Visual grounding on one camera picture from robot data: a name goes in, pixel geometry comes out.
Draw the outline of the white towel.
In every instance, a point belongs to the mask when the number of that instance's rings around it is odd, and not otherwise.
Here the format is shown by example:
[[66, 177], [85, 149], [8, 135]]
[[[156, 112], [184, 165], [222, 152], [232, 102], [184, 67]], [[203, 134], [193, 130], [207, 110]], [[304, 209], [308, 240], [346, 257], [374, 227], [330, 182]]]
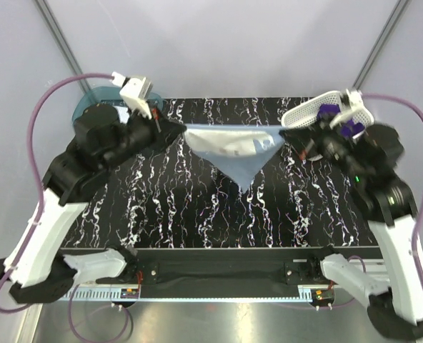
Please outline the white towel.
[[119, 121], [123, 124], [126, 124], [129, 120], [130, 111], [125, 106], [114, 106], [114, 108], [117, 110], [119, 115]]

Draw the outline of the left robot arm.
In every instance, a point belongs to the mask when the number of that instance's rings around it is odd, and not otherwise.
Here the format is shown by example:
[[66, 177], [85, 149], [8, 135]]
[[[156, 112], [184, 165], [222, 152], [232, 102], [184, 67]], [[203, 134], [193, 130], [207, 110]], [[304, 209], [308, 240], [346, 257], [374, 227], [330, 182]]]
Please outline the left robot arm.
[[140, 275], [133, 249], [70, 255], [59, 248], [117, 167], [145, 149], [165, 151], [186, 131], [157, 108], [150, 112], [149, 119], [134, 111], [123, 123], [116, 108], [97, 104], [74, 122], [74, 138], [50, 163], [40, 184], [40, 201], [24, 238], [9, 257], [0, 259], [0, 280], [11, 282], [9, 293], [17, 304], [48, 304], [80, 284], [129, 283]]

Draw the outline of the light blue towel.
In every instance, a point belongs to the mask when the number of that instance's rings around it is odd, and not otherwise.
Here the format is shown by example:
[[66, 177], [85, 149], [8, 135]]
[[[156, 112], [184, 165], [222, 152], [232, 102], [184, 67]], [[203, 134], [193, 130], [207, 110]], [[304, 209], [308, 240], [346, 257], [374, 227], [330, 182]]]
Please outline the light blue towel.
[[282, 148], [280, 125], [188, 124], [184, 141], [246, 192], [255, 176]]

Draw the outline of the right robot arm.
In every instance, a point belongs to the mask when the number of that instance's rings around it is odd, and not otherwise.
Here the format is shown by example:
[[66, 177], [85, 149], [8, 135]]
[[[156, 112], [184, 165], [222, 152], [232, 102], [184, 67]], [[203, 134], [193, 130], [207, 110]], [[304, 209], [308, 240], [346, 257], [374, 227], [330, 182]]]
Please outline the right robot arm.
[[315, 151], [350, 178], [353, 202], [377, 240], [389, 279], [371, 277], [331, 247], [310, 256], [303, 272], [313, 282], [329, 281], [348, 292], [383, 337], [423, 342], [423, 282], [414, 261], [421, 248], [412, 246], [421, 216], [412, 190], [394, 170], [404, 152], [397, 131], [373, 124], [353, 139], [318, 121], [280, 134], [301, 144], [302, 159]]

